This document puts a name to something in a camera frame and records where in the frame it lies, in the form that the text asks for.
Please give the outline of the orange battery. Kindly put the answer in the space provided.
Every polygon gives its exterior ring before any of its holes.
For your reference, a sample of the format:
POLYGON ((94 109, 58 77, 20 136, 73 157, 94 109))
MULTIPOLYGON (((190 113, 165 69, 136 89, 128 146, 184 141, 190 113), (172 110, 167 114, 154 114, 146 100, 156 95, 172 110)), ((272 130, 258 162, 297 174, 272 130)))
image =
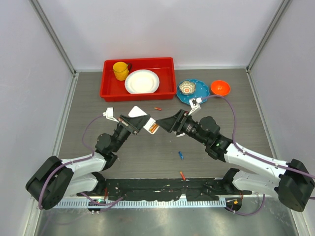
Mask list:
POLYGON ((154 131, 156 130, 158 128, 158 124, 153 124, 151 127, 150 127, 150 129, 149 129, 149 131, 151 132, 151 133, 154 133, 154 131))

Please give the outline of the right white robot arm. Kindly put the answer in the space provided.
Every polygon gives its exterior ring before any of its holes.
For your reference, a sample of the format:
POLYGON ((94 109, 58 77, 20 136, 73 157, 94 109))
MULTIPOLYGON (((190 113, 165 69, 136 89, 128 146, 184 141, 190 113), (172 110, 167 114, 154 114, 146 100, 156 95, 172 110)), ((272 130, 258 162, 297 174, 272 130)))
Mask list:
POLYGON ((251 173, 228 171, 222 188, 227 194, 236 191, 252 191, 277 197, 291 210, 303 212, 315 188, 314 176, 297 159, 282 161, 250 151, 220 133, 216 121, 207 116, 194 121, 187 111, 157 120, 168 133, 188 135, 205 146, 205 152, 213 159, 238 165, 251 173))

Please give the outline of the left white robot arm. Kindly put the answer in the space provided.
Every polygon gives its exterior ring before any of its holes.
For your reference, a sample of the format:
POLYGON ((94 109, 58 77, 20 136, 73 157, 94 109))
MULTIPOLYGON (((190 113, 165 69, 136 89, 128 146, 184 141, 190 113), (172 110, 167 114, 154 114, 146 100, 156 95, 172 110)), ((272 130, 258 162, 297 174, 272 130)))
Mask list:
POLYGON ((150 115, 121 115, 115 119, 117 126, 113 134, 100 134, 90 154, 72 159, 49 157, 26 184, 26 190, 37 200, 39 209, 49 210, 63 197, 77 193, 100 196, 106 186, 100 172, 114 164, 118 158, 116 152, 131 134, 138 134, 150 118, 150 115))

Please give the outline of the white remote control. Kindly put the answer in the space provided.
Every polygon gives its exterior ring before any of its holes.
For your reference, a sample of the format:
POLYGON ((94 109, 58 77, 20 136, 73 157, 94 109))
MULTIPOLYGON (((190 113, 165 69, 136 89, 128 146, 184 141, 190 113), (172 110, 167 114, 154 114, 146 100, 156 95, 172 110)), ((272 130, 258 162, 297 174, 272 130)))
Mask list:
POLYGON ((159 129, 159 125, 157 124, 156 120, 149 116, 138 106, 134 106, 128 113, 128 116, 131 118, 142 118, 142 128, 151 135, 154 135, 159 129))

